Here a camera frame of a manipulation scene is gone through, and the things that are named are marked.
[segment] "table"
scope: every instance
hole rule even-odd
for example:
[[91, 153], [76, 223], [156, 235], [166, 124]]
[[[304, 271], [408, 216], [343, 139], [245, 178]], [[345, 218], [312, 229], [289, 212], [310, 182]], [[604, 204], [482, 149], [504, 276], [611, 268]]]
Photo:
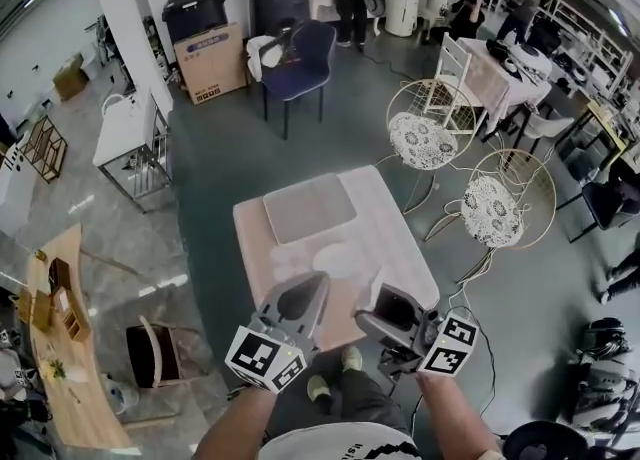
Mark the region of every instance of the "table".
[[[32, 294], [35, 294], [36, 290], [49, 293], [49, 263], [56, 257], [65, 261], [69, 265], [71, 275], [70, 289], [86, 318], [87, 309], [80, 288], [81, 239], [82, 229], [78, 224], [42, 247], [41, 250], [47, 255], [47, 262], [38, 261], [33, 256], [29, 259], [27, 284]], [[82, 343], [71, 341], [60, 316], [55, 312], [48, 334], [45, 335], [33, 325], [30, 326], [30, 331], [31, 346], [38, 368], [41, 367], [41, 362], [57, 358], [66, 368], [78, 367], [87, 376], [86, 383], [42, 377], [60, 440], [70, 446], [85, 448], [131, 447], [131, 440], [111, 410], [102, 387], [93, 346], [93, 333]]]
[[511, 76], [489, 54], [485, 41], [463, 38], [458, 42], [471, 53], [464, 81], [487, 111], [487, 133], [495, 131], [510, 107], [527, 101], [538, 105], [551, 90], [548, 81], [535, 84], [524, 75], [522, 81]]
[[[138, 201], [171, 184], [167, 154], [169, 126], [150, 92], [122, 99], [106, 111], [103, 105], [103, 115], [93, 165], [140, 212], [145, 213]], [[136, 162], [133, 177], [118, 181], [107, 165], [132, 155]], [[156, 172], [159, 177], [154, 181]]]
[[[609, 153], [609, 155], [602, 161], [600, 164], [600, 169], [603, 170], [607, 167], [610, 167], [614, 161], [616, 161], [620, 156], [624, 154], [624, 152], [629, 148], [629, 142], [621, 139], [613, 127], [611, 127], [610, 120], [611, 115], [607, 113], [607, 111], [600, 106], [596, 101], [591, 100], [587, 104], [587, 109], [582, 114], [582, 116], [571, 126], [564, 134], [558, 138], [558, 141], [555, 143], [556, 146], [560, 145], [564, 140], [569, 138], [576, 131], [582, 130], [587, 123], [591, 121], [591, 119], [595, 119], [596, 122], [600, 125], [603, 131], [607, 134], [607, 136], [611, 139], [614, 144], [614, 149]], [[593, 143], [598, 139], [596, 136], [591, 143], [587, 146], [587, 148], [591, 147]]]
[[425, 309], [435, 307], [440, 298], [431, 271], [376, 168], [362, 167], [338, 177], [356, 210], [355, 220], [290, 245], [280, 246], [276, 242], [261, 197], [233, 208], [256, 306], [279, 282], [278, 278], [283, 278], [277, 275], [287, 259], [293, 259], [290, 264], [295, 264], [297, 273], [305, 273], [312, 269], [314, 256], [328, 245], [341, 242], [357, 252], [355, 273], [349, 278], [331, 279], [329, 300], [317, 337], [318, 347], [323, 351], [364, 337], [351, 311], [360, 293], [370, 286], [382, 267], [386, 283], [406, 291]]
[[387, 0], [386, 30], [398, 37], [411, 36], [418, 19], [419, 6], [420, 0]]

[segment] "tiled floor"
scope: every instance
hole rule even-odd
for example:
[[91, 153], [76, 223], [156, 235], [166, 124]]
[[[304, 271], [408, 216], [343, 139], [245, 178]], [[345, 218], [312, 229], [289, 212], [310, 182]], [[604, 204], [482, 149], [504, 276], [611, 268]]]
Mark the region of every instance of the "tiled floor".
[[[109, 80], [112, 71], [117, 74], [115, 66], [108, 66], [82, 94], [51, 110], [51, 120], [67, 140], [69, 151], [58, 180], [47, 185], [38, 179], [29, 224], [19, 231], [16, 241], [33, 249], [80, 222], [83, 248], [124, 262], [162, 287], [141, 296], [148, 283], [81, 258], [82, 289], [92, 315], [99, 366], [114, 379], [135, 386], [124, 333], [126, 327], [139, 324], [138, 315], [197, 329], [201, 329], [201, 323], [193, 302], [173, 192], [163, 190], [149, 197], [146, 205], [156, 211], [143, 215], [92, 164], [102, 124], [100, 105], [113, 91]], [[3, 273], [24, 281], [26, 258], [26, 252], [11, 239], [0, 238]], [[12, 290], [17, 287], [6, 278], [0, 283]], [[176, 425], [170, 428], [131, 433], [144, 458], [189, 458], [189, 446], [197, 444], [226, 405], [226, 387], [203, 337], [179, 333], [177, 339], [183, 356], [195, 361], [195, 365], [185, 365], [187, 374], [208, 376], [190, 385], [143, 390], [135, 415], [123, 416], [123, 421], [131, 421], [179, 414]], [[59, 453], [62, 458], [122, 458], [109, 452], [63, 446]]]

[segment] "white cloth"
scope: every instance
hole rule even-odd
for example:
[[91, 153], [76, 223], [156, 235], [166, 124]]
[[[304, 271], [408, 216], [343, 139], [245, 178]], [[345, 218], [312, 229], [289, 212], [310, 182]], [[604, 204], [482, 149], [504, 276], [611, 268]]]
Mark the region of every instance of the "white cloth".
[[282, 58], [282, 46], [278, 44], [262, 55], [262, 60], [260, 60], [260, 48], [266, 46], [274, 39], [275, 37], [262, 35], [260, 37], [249, 39], [249, 42], [247, 42], [247, 55], [249, 55], [247, 65], [251, 75], [256, 81], [262, 81], [263, 65], [265, 67], [275, 67]]
[[[258, 460], [416, 460], [420, 456], [408, 435], [376, 423], [334, 423], [289, 432], [269, 442]], [[499, 460], [488, 451], [479, 460]]]
[[496, 129], [511, 106], [526, 101], [537, 106], [551, 90], [548, 81], [536, 85], [526, 76], [522, 81], [510, 76], [489, 54], [486, 42], [476, 39], [460, 39], [459, 42], [472, 55], [464, 81], [489, 114], [487, 133]]

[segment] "wooden table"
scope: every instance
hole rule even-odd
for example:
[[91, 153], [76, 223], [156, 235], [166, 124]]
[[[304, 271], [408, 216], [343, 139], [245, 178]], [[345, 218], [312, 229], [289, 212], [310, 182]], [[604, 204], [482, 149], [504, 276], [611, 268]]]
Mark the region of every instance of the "wooden table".
[[295, 257], [298, 273], [312, 270], [314, 256], [324, 247], [344, 243], [358, 268], [349, 278], [331, 279], [329, 300], [317, 337], [318, 347], [331, 350], [364, 337], [351, 313], [358, 296], [384, 269], [384, 282], [413, 296], [425, 309], [438, 303], [440, 293], [418, 245], [379, 172], [372, 166], [338, 174], [356, 210], [346, 224], [289, 245], [278, 245], [262, 197], [237, 204], [233, 219], [249, 278], [259, 306], [285, 268], [282, 260]]
[[[35, 257], [29, 259], [27, 284], [32, 294], [35, 294], [36, 289], [49, 293], [49, 264], [56, 257], [65, 261], [71, 272], [70, 289], [87, 318], [87, 309], [80, 288], [81, 239], [82, 229], [78, 224], [42, 247], [47, 261], [43, 263]], [[93, 334], [83, 343], [71, 341], [60, 316], [55, 312], [51, 328], [46, 335], [33, 326], [30, 329], [31, 345], [39, 369], [41, 363], [59, 359], [66, 368], [81, 368], [88, 378], [86, 383], [77, 383], [69, 380], [49, 380], [42, 376], [53, 422], [62, 442], [70, 446], [95, 449], [131, 447], [131, 440], [111, 410], [102, 387]]]
[[[623, 140], [618, 136], [613, 127], [611, 126], [611, 115], [607, 114], [606, 110], [602, 108], [597, 102], [591, 100], [587, 104], [587, 109], [580, 116], [580, 118], [574, 122], [574, 124], [564, 132], [564, 134], [556, 141], [555, 145], [560, 145], [564, 140], [569, 138], [576, 131], [582, 130], [591, 119], [595, 119], [595, 121], [600, 125], [602, 130], [607, 134], [607, 136], [613, 142], [615, 148], [609, 153], [609, 155], [602, 161], [600, 164], [600, 169], [603, 170], [607, 167], [610, 167], [614, 161], [616, 161], [624, 152], [629, 148], [629, 142]], [[596, 136], [588, 145], [587, 149], [593, 145], [593, 143], [598, 139]]]

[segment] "chair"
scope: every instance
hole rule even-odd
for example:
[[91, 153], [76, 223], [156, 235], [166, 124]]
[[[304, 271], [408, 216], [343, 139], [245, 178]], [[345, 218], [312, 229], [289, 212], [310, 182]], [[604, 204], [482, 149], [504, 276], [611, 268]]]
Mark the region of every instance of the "chair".
[[[498, 128], [486, 135], [482, 141], [487, 142], [489, 138], [497, 133], [499, 130], [507, 131], [509, 135], [512, 135], [519, 130], [516, 141], [513, 144], [513, 149], [518, 149], [520, 141], [523, 136], [527, 136], [534, 140], [533, 145], [529, 151], [529, 154], [533, 154], [540, 143], [541, 138], [554, 138], [560, 133], [571, 127], [575, 122], [574, 118], [564, 117], [549, 120], [554, 113], [553, 109], [547, 113], [547, 119], [540, 115], [540, 108], [537, 108], [530, 103], [523, 103], [518, 105], [513, 112], [511, 112], [498, 126]], [[510, 126], [515, 124], [515, 128], [509, 129]]]
[[[484, 108], [484, 104], [464, 82], [470, 63], [471, 53], [467, 53], [455, 40], [449, 37], [448, 33], [445, 33], [434, 79], [451, 85], [462, 93], [474, 108]], [[487, 110], [484, 108], [480, 119], [478, 119], [478, 125], [482, 124], [486, 116]]]
[[629, 204], [624, 204], [623, 195], [612, 188], [608, 184], [589, 183], [582, 188], [582, 192], [569, 199], [567, 202], [558, 206], [556, 211], [568, 206], [582, 197], [593, 216], [593, 223], [583, 229], [582, 232], [569, 243], [575, 243], [580, 238], [586, 236], [596, 227], [600, 227], [603, 231], [613, 229], [614, 227], [622, 227], [626, 223], [633, 220], [638, 215], [629, 210]]
[[448, 83], [420, 80], [404, 84], [387, 108], [387, 129], [395, 154], [402, 163], [418, 170], [418, 176], [403, 214], [424, 204], [434, 188], [409, 208], [425, 171], [436, 171], [451, 163], [471, 145], [476, 131], [476, 115], [464, 94]]
[[331, 60], [335, 51], [336, 30], [320, 21], [309, 21], [296, 31], [291, 42], [298, 60], [264, 69], [262, 75], [264, 120], [269, 120], [269, 93], [284, 102], [284, 139], [289, 135], [289, 103], [320, 89], [319, 122], [322, 122], [324, 85], [331, 78]]
[[445, 206], [445, 216], [424, 241], [463, 219], [469, 235], [489, 248], [458, 281], [464, 285], [489, 271], [498, 249], [522, 250], [545, 236], [555, 217], [556, 189], [553, 178], [536, 157], [517, 149], [502, 149], [488, 154], [473, 169], [458, 202], [460, 211], [449, 212]]
[[139, 316], [142, 325], [127, 328], [127, 348], [138, 387], [143, 389], [175, 385], [201, 377], [184, 378], [172, 331], [195, 329], [171, 325], [151, 324]]

